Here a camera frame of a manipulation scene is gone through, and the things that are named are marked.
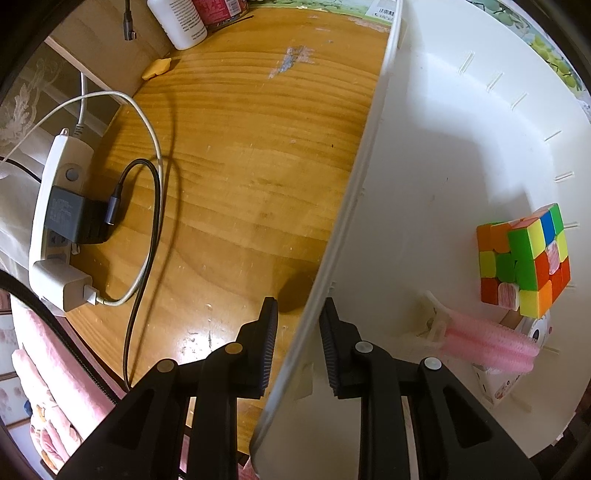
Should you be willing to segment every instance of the metal rivet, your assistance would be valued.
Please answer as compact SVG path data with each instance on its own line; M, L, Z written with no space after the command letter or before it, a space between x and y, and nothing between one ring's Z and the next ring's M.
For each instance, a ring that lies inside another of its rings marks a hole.
M374 349L374 346L369 342L357 342L355 344L355 350L359 353L370 353Z
M158 366L156 367L158 371L162 374L166 374L174 368L174 362L172 360L161 360L158 362Z
M242 344L238 342L232 342L226 345L226 353L230 355L237 355L242 352Z
M66 178L70 181L76 181L79 178L78 171L75 168L68 168L66 170Z
M425 367L429 370L439 370L441 368L441 360L434 356L430 356L425 359Z

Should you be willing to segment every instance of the wooden tabletop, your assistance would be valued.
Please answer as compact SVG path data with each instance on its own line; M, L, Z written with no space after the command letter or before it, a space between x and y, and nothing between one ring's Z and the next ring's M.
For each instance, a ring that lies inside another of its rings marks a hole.
M233 341L264 297L274 296L272 386L339 211L388 33L305 9L251 14L173 54L172 70L135 95L162 145L167 200L131 343L134 383L162 358L187 363ZM286 62L290 47L294 61ZM96 152L88 195L106 200L137 157L154 158L154 150L141 120L124 107ZM83 246L72 259L103 294L121 296L137 276L153 203L149 173L132 173L110 240ZM132 303L68 314L119 374ZM240 451L248 452L263 405L239 401Z

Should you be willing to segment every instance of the white bin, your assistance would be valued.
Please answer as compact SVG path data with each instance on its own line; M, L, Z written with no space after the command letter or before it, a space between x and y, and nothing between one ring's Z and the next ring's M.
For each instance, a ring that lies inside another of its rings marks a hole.
M591 125L581 103L527 43L466 0L405 0L402 17L333 237L251 443L262 480L357 478L360 402L333 396L316 326L329 292L342 320L402 359L417 360L396 337L416 328L425 290L500 320L503 310L479 301L481 223L559 202L571 258L571 284L551 309L548 345L560 354L540 353L513 390L521 404L505 399L497 421L532 456L567 426L591 377ZM452 370L480 398L472 370Z

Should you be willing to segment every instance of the orange cube face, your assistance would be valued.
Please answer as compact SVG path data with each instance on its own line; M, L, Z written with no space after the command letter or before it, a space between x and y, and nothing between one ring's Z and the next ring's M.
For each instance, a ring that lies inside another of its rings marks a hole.
M492 248L499 254L507 254L511 251L509 247L509 239L507 238L507 232L511 230L511 224L509 222L498 223L497 225L491 226L491 241Z
M538 285L546 285L550 279L550 261L548 260L548 254L542 252L534 260L535 265L535 276L538 281Z
M499 281L496 278L480 279L480 299L491 305L499 304Z
M539 298L539 302L540 302L540 317L541 317L548 310L550 310L550 307L552 306L552 303L553 303L552 282L551 281L546 282L546 285L544 285L540 289L540 292L538 293L538 295L539 295L538 298Z
M568 257L560 264L560 269L562 270L563 285L566 287L570 282L570 260Z
M491 226L492 223L479 225L476 227L476 240L478 241L478 251L488 252L492 250Z
M552 302L554 303L558 298L558 295L560 295L564 289L561 267L559 267L553 275L550 275L550 282L552 283Z

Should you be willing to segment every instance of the barcode label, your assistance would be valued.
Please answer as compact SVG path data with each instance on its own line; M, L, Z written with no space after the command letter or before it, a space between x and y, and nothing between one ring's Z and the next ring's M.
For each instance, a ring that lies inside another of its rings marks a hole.
M228 6L228 11L230 12L231 17L238 15L242 11L238 0L226 0L226 5Z
M395 11L396 0L374 0L365 15L391 22L394 20Z

